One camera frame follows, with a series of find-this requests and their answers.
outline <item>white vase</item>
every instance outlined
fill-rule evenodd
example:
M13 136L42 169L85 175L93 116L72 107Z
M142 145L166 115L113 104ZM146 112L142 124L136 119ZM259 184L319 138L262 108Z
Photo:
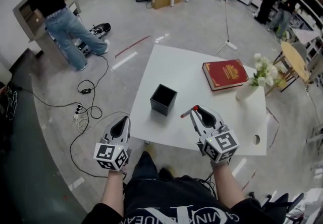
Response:
M259 86L251 86L251 82L247 81L245 82L237 91L236 93L236 99L238 101L245 100L248 97L250 97Z

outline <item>gray floor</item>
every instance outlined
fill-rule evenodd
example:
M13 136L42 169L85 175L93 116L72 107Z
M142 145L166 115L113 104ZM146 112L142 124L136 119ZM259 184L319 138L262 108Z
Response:
M173 8L159 10L147 9L145 3L136 3L135 0L79 0L79 3L81 17L87 28L102 22L109 22L112 26L107 36L111 48L105 56L110 66L134 51L138 53L114 71L109 70L98 85L94 104L102 109L104 116L117 110L128 113L131 111L156 38L168 33L169 36L159 44L205 54L214 54L227 40L225 4L219 0L190 0L189 3L181 2ZM254 21L251 10L252 8L236 0L229 0L227 14L230 41L238 50L233 51L226 47L218 57L240 59L244 64L253 66L253 55L256 52L267 56L271 61L278 55L279 44L264 26ZM117 53L149 35L152 37L115 59ZM71 69L59 72L46 57L42 57L38 69L32 74L33 86L35 92L47 103L57 105L79 101L84 106L90 106L93 94L77 93L77 84L84 79L96 82L105 68L105 61L92 56L83 72L74 72ZM309 93L317 106L319 118L322 119L322 90L312 85ZM311 165L320 160L316 151L317 144L305 144L312 127L317 124L317 117L304 85L298 80L284 93L274 91L266 98L266 103L279 123L274 123L272 118L268 122L267 156L245 157L246 164L236 174L241 187L244 187L246 193L255 191L260 200L265 194L274 191L277 191L276 196L290 192L293 197L311 188L320 188L322 180L314 179L310 171ZM85 181L72 192L89 211L100 200L105 179L90 177L72 165L69 146L79 134L72 123L75 107L48 108L36 101L36 108L49 150L67 185L80 177L84 178ZM92 159L95 143L100 140L111 120L122 115L115 114L105 118L89 134L81 136L75 142L72 154L82 169L95 175L106 175ZM134 152L127 167L127 180L143 150L142 141L134 138L131 139L130 146ZM207 158L202 158L196 151L158 144L154 148L157 167L171 165L178 176L187 174L206 178L211 172ZM235 157L230 164L231 168L234 170L243 158Z

